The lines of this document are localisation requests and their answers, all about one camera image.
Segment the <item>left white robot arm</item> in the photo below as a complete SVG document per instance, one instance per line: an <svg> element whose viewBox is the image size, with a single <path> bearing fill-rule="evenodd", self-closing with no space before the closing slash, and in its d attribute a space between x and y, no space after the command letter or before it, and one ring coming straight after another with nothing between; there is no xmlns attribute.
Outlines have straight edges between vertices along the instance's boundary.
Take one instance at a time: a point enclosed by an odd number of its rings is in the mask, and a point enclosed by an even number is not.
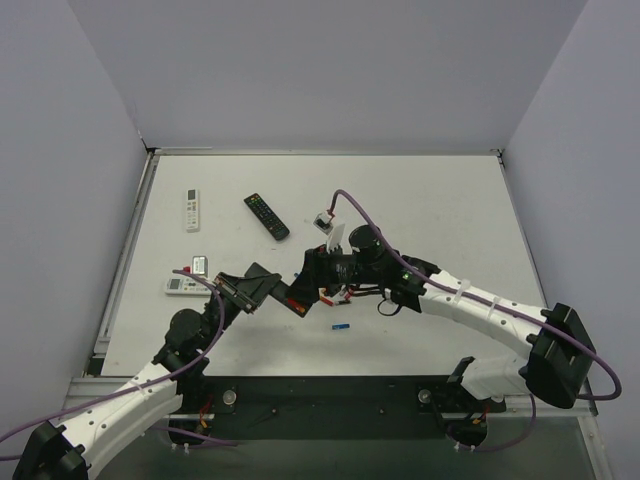
<svg viewBox="0 0 640 480"><path fill-rule="evenodd" d="M207 354L240 313L254 312L278 289L281 277L185 276L209 290L205 311L178 311L158 353L115 392L31 422L13 478L95 479L164 416L202 405Z"/></svg>

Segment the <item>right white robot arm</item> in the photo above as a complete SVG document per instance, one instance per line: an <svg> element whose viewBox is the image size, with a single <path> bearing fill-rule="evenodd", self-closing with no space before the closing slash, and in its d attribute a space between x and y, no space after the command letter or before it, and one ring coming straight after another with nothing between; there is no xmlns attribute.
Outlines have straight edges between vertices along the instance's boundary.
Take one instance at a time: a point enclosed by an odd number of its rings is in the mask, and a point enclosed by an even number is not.
<svg viewBox="0 0 640 480"><path fill-rule="evenodd" d="M562 409L579 400L595 348L572 308L557 304L548 310L476 288L386 247L368 225L350 234L349 245L348 254L331 242L307 250L288 300L312 305L321 293L375 287L398 307L449 319L509 349L502 358L459 362L452 377L475 399L531 394Z"/></svg>

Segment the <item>white air conditioner remote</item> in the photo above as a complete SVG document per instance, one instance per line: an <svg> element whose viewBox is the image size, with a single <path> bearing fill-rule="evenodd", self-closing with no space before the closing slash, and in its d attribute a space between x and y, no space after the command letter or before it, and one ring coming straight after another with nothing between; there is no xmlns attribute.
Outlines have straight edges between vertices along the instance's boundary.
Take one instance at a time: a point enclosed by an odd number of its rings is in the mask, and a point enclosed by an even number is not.
<svg viewBox="0 0 640 480"><path fill-rule="evenodd" d="M188 189L185 192L183 204L184 229L187 233L200 231L200 205L200 191Z"/></svg>

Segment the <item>black TV remote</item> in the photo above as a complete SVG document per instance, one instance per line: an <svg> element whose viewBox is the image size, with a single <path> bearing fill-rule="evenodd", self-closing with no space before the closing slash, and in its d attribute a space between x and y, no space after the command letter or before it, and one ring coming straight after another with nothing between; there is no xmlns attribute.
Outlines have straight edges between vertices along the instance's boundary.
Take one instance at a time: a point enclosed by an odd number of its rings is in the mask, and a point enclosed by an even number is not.
<svg viewBox="0 0 640 480"><path fill-rule="evenodd" d="M244 199L244 204L275 241L280 242L289 237L289 228L259 194L253 193L249 195Z"/></svg>

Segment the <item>aluminium frame rail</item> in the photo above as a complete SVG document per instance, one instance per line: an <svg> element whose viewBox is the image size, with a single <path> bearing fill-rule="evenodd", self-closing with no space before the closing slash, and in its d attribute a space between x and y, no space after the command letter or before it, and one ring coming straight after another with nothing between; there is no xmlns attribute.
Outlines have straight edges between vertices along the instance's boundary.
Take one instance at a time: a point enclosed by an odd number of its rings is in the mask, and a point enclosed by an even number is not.
<svg viewBox="0 0 640 480"><path fill-rule="evenodd" d="M77 377L72 378L63 402L62 409L79 406L98 397L113 393L128 381L125 377ZM594 417L598 410L586 400L578 400L571 409L553 407L539 399L536 400L538 418L581 418ZM506 411L490 414L490 418L529 418L530 400L524 396L506 398Z"/></svg>

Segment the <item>white remote lying sideways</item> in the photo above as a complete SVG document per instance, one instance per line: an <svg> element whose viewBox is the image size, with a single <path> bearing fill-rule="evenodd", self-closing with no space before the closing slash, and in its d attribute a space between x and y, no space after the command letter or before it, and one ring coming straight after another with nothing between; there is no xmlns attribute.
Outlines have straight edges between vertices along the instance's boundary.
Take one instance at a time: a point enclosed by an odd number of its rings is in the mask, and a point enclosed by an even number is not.
<svg viewBox="0 0 640 480"><path fill-rule="evenodd" d="M210 295L210 289L184 276L171 276L164 287L164 293L169 296L204 297Z"/></svg>

